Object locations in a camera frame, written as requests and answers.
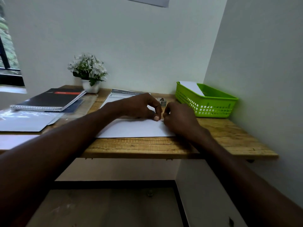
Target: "green plastic basket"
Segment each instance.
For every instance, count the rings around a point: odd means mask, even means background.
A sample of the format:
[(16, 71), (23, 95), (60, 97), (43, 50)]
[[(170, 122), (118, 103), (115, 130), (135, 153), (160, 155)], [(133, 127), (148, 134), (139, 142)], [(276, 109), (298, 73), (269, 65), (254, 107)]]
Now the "green plastic basket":
[(177, 82), (177, 100), (194, 109), (196, 117), (227, 118), (238, 98), (205, 84), (197, 85), (205, 96), (198, 95)]

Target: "dark skin hand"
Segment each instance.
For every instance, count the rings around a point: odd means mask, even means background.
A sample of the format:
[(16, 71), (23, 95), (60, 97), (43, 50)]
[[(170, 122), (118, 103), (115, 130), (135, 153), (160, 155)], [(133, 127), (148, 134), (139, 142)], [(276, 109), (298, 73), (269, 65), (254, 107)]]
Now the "dark skin hand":
[[(161, 112), (150, 94), (118, 100), (0, 155), (0, 226), (10, 225), (28, 204), (43, 198), (50, 184), (110, 122), (121, 116), (158, 121)], [(220, 146), (187, 105), (169, 103), (163, 117), (171, 131), (203, 153), (249, 227), (303, 226), (303, 210)]]
[(37, 197), (43, 198), (51, 182), (110, 122), (121, 116), (158, 121), (161, 112), (160, 103), (147, 93), (121, 99), (0, 155), (0, 226), (9, 226)]
[(248, 227), (303, 226), (303, 210), (220, 146), (187, 104), (169, 103), (163, 117), (172, 132), (204, 154)]

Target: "black notebook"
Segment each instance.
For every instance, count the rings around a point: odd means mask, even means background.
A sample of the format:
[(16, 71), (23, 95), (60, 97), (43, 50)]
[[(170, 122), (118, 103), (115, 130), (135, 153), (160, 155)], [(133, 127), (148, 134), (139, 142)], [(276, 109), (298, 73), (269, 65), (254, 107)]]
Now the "black notebook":
[(11, 109), (29, 111), (63, 111), (86, 92), (83, 89), (51, 88), (22, 103), (11, 105)]

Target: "desk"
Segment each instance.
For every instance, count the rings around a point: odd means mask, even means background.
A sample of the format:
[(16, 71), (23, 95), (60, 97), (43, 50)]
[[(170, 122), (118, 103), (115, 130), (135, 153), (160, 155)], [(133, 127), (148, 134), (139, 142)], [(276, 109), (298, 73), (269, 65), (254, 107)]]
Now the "desk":
[[(110, 89), (101, 89), (88, 113), (98, 110), (110, 93)], [(175, 101), (174, 95), (152, 93), (155, 98), (164, 97), (168, 102)], [(245, 159), (276, 159), (278, 154), (260, 143), (229, 119), (197, 118), (199, 124), (207, 128), (212, 136), (231, 154)], [(40, 133), (62, 125), (59, 120), (47, 126)], [(0, 134), (37, 134), (37, 133), (4, 133)], [(177, 137), (146, 138), (102, 138), (95, 139), (82, 153), (81, 158), (141, 158), (141, 159), (201, 159), (187, 141)]]

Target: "left arm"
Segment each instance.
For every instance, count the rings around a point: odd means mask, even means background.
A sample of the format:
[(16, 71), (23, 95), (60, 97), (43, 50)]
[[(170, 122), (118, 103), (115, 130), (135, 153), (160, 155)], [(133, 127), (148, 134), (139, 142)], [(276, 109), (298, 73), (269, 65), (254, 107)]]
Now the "left arm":
[(121, 99), (0, 155), (0, 225), (9, 224), (37, 194), (48, 191), (50, 183), (110, 122), (121, 116), (158, 121), (161, 112), (160, 103), (147, 93)]

